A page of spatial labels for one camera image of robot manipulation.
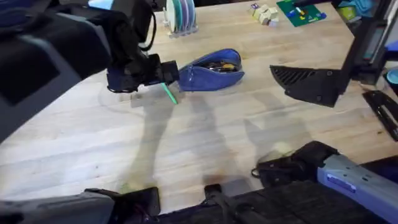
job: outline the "blue pencil case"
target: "blue pencil case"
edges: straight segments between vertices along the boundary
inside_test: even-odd
[[[238,68],[236,72],[221,73],[201,67],[207,62],[224,61]],[[183,91],[215,91],[237,83],[244,75],[241,56],[234,49],[223,49],[205,55],[180,69],[178,84]]]

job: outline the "green board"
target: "green board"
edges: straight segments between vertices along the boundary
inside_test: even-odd
[[[300,7],[300,9],[305,12],[304,14],[304,20],[301,20],[300,18],[300,13],[296,11],[296,8],[293,6],[294,0],[284,0],[277,2],[278,6],[280,9],[284,12],[285,16],[291,21],[294,27],[302,26],[305,24],[313,23],[319,20],[322,20],[323,18],[321,17],[321,12],[314,6],[305,6],[305,7]],[[296,15],[289,18],[287,15],[291,10],[296,11]]]

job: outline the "black cable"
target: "black cable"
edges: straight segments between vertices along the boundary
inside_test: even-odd
[[[152,13],[152,17],[154,18],[154,28],[153,28],[153,31],[152,31],[152,38],[151,38],[148,46],[140,47],[140,49],[142,51],[145,51],[145,52],[152,48],[152,45],[154,44],[154,41],[155,41],[155,35],[156,35],[156,16],[155,16],[155,13],[153,11],[151,11],[151,13]]]
[[[211,199],[221,207],[224,224],[231,224],[231,215],[229,214],[228,205],[224,201],[219,200],[217,196],[213,196]]]

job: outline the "black device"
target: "black device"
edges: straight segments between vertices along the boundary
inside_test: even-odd
[[[108,89],[170,84],[175,61],[146,55],[151,7],[145,0],[113,1],[105,10],[57,0],[0,2],[0,142],[68,89],[108,69]]]
[[[328,1],[296,1],[295,5],[321,2]],[[334,107],[351,79],[376,84],[386,62],[398,61],[397,4],[395,0],[381,1],[374,17],[363,19],[340,71],[272,65],[271,72],[285,94],[296,100]]]

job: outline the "wooden tabletop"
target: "wooden tabletop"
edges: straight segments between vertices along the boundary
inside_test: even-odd
[[[264,1],[276,6],[275,1]],[[117,95],[99,73],[66,92],[0,145],[0,196],[6,199],[78,194],[96,187],[118,192],[156,185],[162,211],[200,203],[203,186],[228,194],[259,189],[250,170],[270,152],[286,153],[311,140],[355,162],[397,154],[351,82],[334,108],[291,99],[269,65],[340,68],[353,36],[330,4],[324,21],[294,28],[262,26],[246,12],[251,2],[197,8],[198,32],[167,36],[163,14],[152,53],[179,67],[210,52],[236,49],[245,76],[213,92],[180,93],[178,105],[159,85]]]

